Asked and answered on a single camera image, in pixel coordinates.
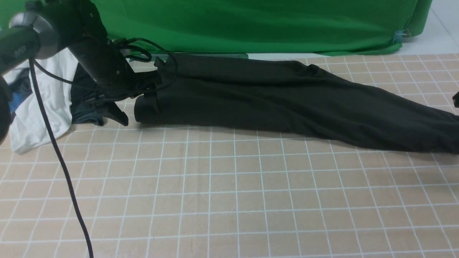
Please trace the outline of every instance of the green cloth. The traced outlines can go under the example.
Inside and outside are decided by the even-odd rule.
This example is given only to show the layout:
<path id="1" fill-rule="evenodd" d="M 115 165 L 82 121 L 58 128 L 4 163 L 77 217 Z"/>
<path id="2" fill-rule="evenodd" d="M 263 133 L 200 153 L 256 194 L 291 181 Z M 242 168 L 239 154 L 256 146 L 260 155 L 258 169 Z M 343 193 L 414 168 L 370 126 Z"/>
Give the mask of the green cloth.
<path id="1" fill-rule="evenodd" d="M 112 38 L 142 37 L 181 52 L 329 55 L 396 51 L 395 32 L 420 34 L 431 1 L 93 0 Z M 2 26 L 24 10 L 24 1 L 3 2 Z"/>

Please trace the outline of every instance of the clothing pile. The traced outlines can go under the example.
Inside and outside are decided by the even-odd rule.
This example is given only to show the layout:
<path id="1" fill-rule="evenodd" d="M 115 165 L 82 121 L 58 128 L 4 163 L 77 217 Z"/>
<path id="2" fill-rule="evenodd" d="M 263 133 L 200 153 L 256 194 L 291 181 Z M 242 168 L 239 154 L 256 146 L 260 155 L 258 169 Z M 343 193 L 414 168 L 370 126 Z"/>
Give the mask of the clothing pile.
<path id="1" fill-rule="evenodd" d="M 94 80 L 68 49 L 46 60 L 38 60 L 38 63 L 52 74 L 73 81 L 75 84 L 96 86 Z M 96 112 L 95 108 L 82 102 L 82 98 L 91 90 L 72 87 L 70 84 L 47 76 L 38 69 L 35 71 L 46 113 L 56 138 L 64 135 L 71 124 L 94 123 L 101 126 L 104 124 L 103 117 Z M 28 61 L 11 70 L 4 75 L 4 78 L 13 92 L 13 101 L 9 103 L 13 117 L 9 130 L 12 150 L 22 154 L 50 143 L 31 87 Z"/>

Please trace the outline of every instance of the white floor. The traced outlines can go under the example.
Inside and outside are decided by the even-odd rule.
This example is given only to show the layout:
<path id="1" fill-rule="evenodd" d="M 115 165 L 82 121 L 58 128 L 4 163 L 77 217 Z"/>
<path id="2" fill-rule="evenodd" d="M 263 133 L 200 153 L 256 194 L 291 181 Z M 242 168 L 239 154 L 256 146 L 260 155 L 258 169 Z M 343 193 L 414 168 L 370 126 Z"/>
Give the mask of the white floor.
<path id="1" fill-rule="evenodd" d="M 406 40 L 400 55 L 459 53 L 459 0 L 433 0 L 424 32 Z M 294 59 L 318 56 L 300 53 L 249 54 L 251 59 Z"/>

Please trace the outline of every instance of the white cloth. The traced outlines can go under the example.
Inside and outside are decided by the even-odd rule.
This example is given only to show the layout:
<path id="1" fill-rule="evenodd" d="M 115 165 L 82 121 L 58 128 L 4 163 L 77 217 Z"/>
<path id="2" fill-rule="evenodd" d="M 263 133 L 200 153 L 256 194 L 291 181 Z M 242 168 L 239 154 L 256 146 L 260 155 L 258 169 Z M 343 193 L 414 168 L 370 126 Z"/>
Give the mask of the white cloth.
<path id="1" fill-rule="evenodd" d="M 78 65 L 77 59 L 67 48 L 51 58 L 38 60 L 38 63 L 50 73 L 69 81 L 73 81 Z M 6 74 L 5 80 L 13 81 L 21 68 L 27 67 L 29 67 L 28 61 Z M 54 136 L 58 138 L 66 133 L 72 124 L 71 85 L 53 79 L 37 68 L 35 72 L 46 114 Z M 16 117 L 10 126 L 9 134 L 11 149 L 19 154 L 51 142 L 34 93 L 16 110 Z"/>

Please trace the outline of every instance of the metal clip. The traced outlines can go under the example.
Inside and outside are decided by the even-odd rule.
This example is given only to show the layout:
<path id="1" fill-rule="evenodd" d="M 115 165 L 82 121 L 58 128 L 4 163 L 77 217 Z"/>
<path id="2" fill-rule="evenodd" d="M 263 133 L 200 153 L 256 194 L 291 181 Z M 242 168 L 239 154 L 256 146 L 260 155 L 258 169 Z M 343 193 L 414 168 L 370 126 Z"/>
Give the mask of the metal clip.
<path id="1" fill-rule="evenodd" d="M 410 39 L 411 38 L 411 33 L 409 32 L 409 29 L 405 30 L 397 30 L 395 31 L 394 34 L 394 39 L 393 43 L 401 43 L 402 39 Z"/>

